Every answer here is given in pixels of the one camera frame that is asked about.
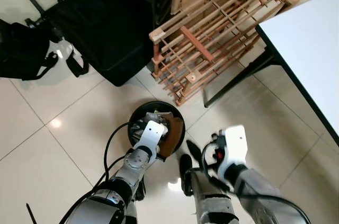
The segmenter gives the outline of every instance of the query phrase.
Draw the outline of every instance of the black bag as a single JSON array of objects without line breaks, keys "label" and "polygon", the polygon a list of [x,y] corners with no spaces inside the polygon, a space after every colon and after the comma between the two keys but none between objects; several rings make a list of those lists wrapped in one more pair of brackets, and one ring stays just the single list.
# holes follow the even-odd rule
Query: black bag
[{"label": "black bag", "polygon": [[83,67],[73,54],[66,60],[76,77],[88,72],[89,63],[120,86],[153,55],[148,37],[152,10],[144,0],[64,0],[56,7],[53,20],[82,54]]},{"label": "black bag", "polygon": [[[0,19],[0,77],[34,80],[41,78],[58,61],[47,55],[49,39],[36,29]],[[45,69],[38,75],[41,67]]]}]

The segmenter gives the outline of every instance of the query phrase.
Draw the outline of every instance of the black table leg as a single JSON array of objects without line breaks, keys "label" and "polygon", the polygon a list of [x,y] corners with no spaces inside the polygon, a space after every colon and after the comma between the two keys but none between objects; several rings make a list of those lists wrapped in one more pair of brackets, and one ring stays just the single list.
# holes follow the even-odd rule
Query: black table leg
[{"label": "black table leg", "polygon": [[254,73],[266,68],[269,65],[277,64],[273,54],[266,49],[260,56],[254,61],[250,62],[249,65],[240,72],[235,78],[233,78],[223,89],[221,89],[216,95],[214,95],[209,101],[204,101],[205,107],[209,107],[213,102],[222,97],[225,93],[231,90],[234,86],[239,84],[241,81]]}]

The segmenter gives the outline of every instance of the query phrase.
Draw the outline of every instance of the white tabletop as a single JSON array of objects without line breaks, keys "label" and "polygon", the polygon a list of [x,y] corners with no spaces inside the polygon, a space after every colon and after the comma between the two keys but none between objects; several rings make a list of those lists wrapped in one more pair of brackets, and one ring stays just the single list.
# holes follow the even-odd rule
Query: white tabletop
[{"label": "white tabletop", "polygon": [[339,0],[311,0],[260,24],[339,135]]}]

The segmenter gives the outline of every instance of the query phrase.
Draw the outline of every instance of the wooden rack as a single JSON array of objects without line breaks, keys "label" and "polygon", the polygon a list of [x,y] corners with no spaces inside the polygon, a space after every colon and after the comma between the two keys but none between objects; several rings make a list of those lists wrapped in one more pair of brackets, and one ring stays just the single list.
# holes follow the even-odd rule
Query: wooden rack
[{"label": "wooden rack", "polygon": [[298,2],[196,1],[149,34],[155,80],[182,105],[253,48],[259,23]]}]

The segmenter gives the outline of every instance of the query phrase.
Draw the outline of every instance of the white table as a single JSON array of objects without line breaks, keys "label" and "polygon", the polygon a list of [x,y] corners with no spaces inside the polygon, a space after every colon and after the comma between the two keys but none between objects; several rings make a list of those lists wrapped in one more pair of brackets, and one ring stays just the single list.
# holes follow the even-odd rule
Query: white table
[{"label": "white table", "polygon": [[211,100],[281,65],[339,145],[339,0],[311,0],[256,27],[267,47]]}]

